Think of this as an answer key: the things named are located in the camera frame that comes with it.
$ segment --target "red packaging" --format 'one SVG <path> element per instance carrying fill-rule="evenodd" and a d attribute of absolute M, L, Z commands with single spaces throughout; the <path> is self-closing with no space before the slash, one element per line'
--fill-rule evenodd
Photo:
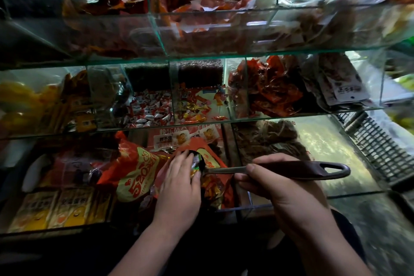
<path fill-rule="evenodd" d="M 149 192 L 155 177 L 171 155 L 150 153 L 129 142 L 122 131 L 115 137 L 119 141 L 119 157 L 102 172 L 97 186 L 116 191 L 118 200 L 131 202 Z"/>
<path fill-rule="evenodd" d="M 211 150 L 208 146 L 206 141 L 203 138 L 195 137 L 190 138 L 184 144 L 182 144 L 177 150 L 174 152 L 172 158 L 175 157 L 177 153 L 183 152 L 185 150 L 196 151 L 201 154 L 204 159 L 207 168 L 226 168 L 227 166 L 223 163 L 223 161 Z M 169 163 L 172 161 L 169 160 L 163 168 L 159 171 L 155 181 L 154 186 L 156 191 L 159 191 L 161 185 L 165 179 L 166 172 L 168 170 Z M 232 175 L 230 174 L 209 174 L 207 176 L 202 176 L 201 178 L 201 188 L 205 190 L 204 199 L 211 200 L 211 191 L 212 187 L 215 186 L 217 188 L 221 187 L 223 190 L 219 194 L 223 196 L 223 200 L 221 205 L 218 205 L 217 208 L 224 209 L 234 207 L 234 199 L 233 199 L 233 188 L 230 185 L 230 179 Z"/>

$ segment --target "red snack bag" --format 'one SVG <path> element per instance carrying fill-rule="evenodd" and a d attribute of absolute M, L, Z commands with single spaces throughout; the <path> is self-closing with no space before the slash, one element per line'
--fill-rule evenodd
<path fill-rule="evenodd" d="M 150 153 L 129 142 L 122 131 L 115 137 L 119 141 L 119 157 L 102 171 L 97 186 L 116 191 L 118 200 L 131 202 L 149 192 L 160 169 L 171 155 L 164 152 Z"/>
<path fill-rule="evenodd" d="M 172 158 L 177 153 L 185 150 L 196 151 L 201 154 L 207 168 L 226 168 L 227 166 L 223 161 L 211 150 L 206 141 L 203 138 L 194 137 L 183 143 L 176 149 Z M 154 186 L 158 193 L 161 185 L 165 179 L 168 166 L 172 159 L 170 159 L 159 171 Z M 231 174 L 208 174 L 201 177 L 201 188 L 204 189 L 203 201 L 214 201 L 210 206 L 214 206 L 217 209 L 224 209 L 234 207 L 233 189 L 230 185 Z"/>

